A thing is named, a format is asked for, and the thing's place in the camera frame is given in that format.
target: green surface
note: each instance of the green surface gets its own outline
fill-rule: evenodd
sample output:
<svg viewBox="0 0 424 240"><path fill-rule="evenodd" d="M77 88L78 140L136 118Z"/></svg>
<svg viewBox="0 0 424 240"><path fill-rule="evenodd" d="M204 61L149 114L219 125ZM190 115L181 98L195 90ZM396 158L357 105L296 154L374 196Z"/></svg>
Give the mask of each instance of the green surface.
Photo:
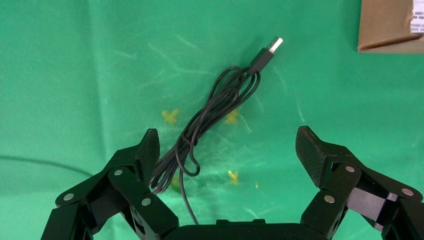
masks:
<svg viewBox="0 0 424 240"><path fill-rule="evenodd" d="M164 154L220 71L274 36L284 44L237 124L195 150L202 171L186 188L199 222L298 222L317 192L296 157L300 125L424 192L424 56L357 53L359 16L359 0L2 1L0 239L39 239L57 195L147 128ZM179 193L160 197L192 223ZM118 215L95 239L136 237ZM349 212L334 239L381 237Z"/></svg>

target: scuff mark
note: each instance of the scuff mark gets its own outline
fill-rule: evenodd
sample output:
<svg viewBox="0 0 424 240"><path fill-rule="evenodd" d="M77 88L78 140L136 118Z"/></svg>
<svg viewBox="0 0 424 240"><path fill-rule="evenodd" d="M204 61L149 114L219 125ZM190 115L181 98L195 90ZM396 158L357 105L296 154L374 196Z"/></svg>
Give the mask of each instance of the scuff mark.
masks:
<svg viewBox="0 0 424 240"><path fill-rule="evenodd" d="M258 162L255 165L253 165L253 167L257 168L257 167L263 166L265 164L266 164L265 162Z"/></svg>
<svg viewBox="0 0 424 240"><path fill-rule="evenodd" d="M134 52L133 54L129 54L127 52L124 51L119 51L119 50L115 50L113 51L114 54L119 55L121 57L127 58L127 59L136 59L137 58L137 54Z"/></svg>
<svg viewBox="0 0 424 240"><path fill-rule="evenodd" d="M216 131L214 131L214 130L208 130L207 132L208 132L208 133L210 133L210 134L216 134L216 135L217 135L218 137L220 137L220 138L221 138L221 140L223 140L225 143L227 143L227 144L231 144L231 145L233 145L233 146L235 147L234 142L230 141L227 137L223 136L222 134L220 134L220 133L218 133L218 132L216 132Z"/></svg>
<svg viewBox="0 0 424 240"><path fill-rule="evenodd" d="M244 123L244 124L246 124L247 132L248 132L248 133L251 133L251 132L252 132L252 129L251 129L251 127L249 126L248 121L246 121L245 116L243 116L243 114L240 114L240 118L241 118L241 120L243 121L243 123Z"/></svg>
<svg viewBox="0 0 424 240"><path fill-rule="evenodd" d="M181 74L181 73L186 73L186 74L203 74L203 75L211 75L213 76L213 74L209 71L206 70L194 70L194 69L187 69L187 68L181 68L178 66L178 64L172 60L164 51L162 51L161 49L159 49L158 47L153 46L152 44L147 44L147 46L155 51L157 54L159 54L160 57L162 57L163 59L165 59L172 68L174 68L177 71L177 74Z"/></svg>
<svg viewBox="0 0 424 240"><path fill-rule="evenodd" d="M281 206L270 207L268 209L265 209L263 211L258 212L257 214L263 216L263 215L265 215L267 213L273 212L273 211L278 210L278 209L282 209L282 207Z"/></svg>
<svg viewBox="0 0 424 240"><path fill-rule="evenodd" d="M350 235L349 238L345 238L345 240L350 240L350 239L358 239L358 237L362 234L364 234L365 232L367 232L369 230L368 227L366 228L362 228L361 231L356 231L354 234Z"/></svg>
<svg viewBox="0 0 424 240"><path fill-rule="evenodd" d="M164 70L161 70L160 72L158 72L151 80L149 80L148 82L145 82L145 83L142 83L142 84L140 84L140 85L138 85L137 87L136 87L136 89L138 90L138 91L140 91L140 90L142 90L142 89L144 89L144 88L146 88L146 87L149 87L149 86L154 86L154 85L158 85L158 84L161 84L161 83L163 83L164 82L164 80L162 79L162 80L157 80L160 76L162 76L163 74L164 74Z"/></svg>
<svg viewBox="0 0 424 240"><path fill-rule="evenodd" d="M264 105L262 105L262 101L259 99L259 97L256 95L256 94L253 94L253 96L254 96L254 99L256 100L256 102L257 102L257 105L259 106L259 108L260 108L260 111L262 112L262 113L265 113L265 109L264 109Z"/></svg>
<svg viewBox="0 0 424 240"><path fill-rule="evenodd" d="M255 218L255 219L259 219L259 216L254 212L254 211L252 211L251 209L249 209L249 208L247 208L247 207L243 207L243 209L246 211L246 212L248 212L248 213L250 213L250 214L252 214L252 216Z"/></svg>
<svg viewBox="0 0 424 240"><path fill-rule="evenodd" d="M281 82L281 84L284 88L284 91L287 93L287 84L286 84L286 81L284 81L283 75L281 75L280 71L275 66L273 66L272 69L274 70L275 74L278 76L278 78L279 78L279 80L280 80L280 82Z"/></svg>
<svg viewBox="0 0 424 240"><path fill-rule="evenodd" d="M196 49L196 50L200 50L200 48L196 45L194 45L193 43L189 42L188 40L186 40L184 37L178 35L178 34L174 34L174 36L180 40L183 44L189 46L192 49Z"/></svg>
<svg viewBox="0 0 424 240"><path fill-rule="evenodd" d="M302 122L306 122L306 120L305 120L305 118L304 118L304 115L303 115L303 113L302 113L302 110L301 110L301 106L299 105L299 103L297 103L297 112L299 113L299 117L300 117L300 119L302 120Z"/></svg>

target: cardboard box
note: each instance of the cardboard box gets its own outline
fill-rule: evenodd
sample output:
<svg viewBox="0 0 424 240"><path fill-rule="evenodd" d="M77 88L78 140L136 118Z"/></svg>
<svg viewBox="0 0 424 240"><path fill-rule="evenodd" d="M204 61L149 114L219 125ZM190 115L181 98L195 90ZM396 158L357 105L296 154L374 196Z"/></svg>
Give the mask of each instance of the cardboard box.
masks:
<svg viewBox="0 0 424 240"><path fill-rule="evenodd" d="M424 34L411 33L413 9L414 0L362 0L358 51L424 54Z"/></svg>

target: usb cable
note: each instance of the usb cable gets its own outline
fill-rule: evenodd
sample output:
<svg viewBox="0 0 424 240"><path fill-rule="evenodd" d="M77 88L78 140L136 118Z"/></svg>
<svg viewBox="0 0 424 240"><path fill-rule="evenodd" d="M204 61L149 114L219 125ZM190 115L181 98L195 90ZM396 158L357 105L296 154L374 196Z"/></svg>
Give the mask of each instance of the usb cable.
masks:
<svg viewBox="0 0 424 240"><path fill-rule="evenodd" d="M184 174L195 177L200 173L200 165L193 149L208 129L253 95L261 81L260 72L274 57L274 52L282 43L283 39L277 37L267 48L259 51L250 66L232 66L224 70L213 84L204 107L194 114L175 145L156 164L150 180L152 192L158 194L167 190L179 167L182 199L196 225L199 223L187 199L183 182ZM195 166L195 171L189 171L185 167L188 156Z"/></svg>

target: white label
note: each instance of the white label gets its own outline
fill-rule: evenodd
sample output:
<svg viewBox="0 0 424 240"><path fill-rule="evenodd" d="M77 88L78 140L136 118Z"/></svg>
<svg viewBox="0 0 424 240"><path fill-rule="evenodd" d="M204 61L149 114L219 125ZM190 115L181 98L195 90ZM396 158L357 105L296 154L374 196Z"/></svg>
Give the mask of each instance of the white label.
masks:
<svg viewBox="0 0 424 240"><path fill-rule="evenodd" d="M424 0L413 0L411 33L424 33Z"/></svg>

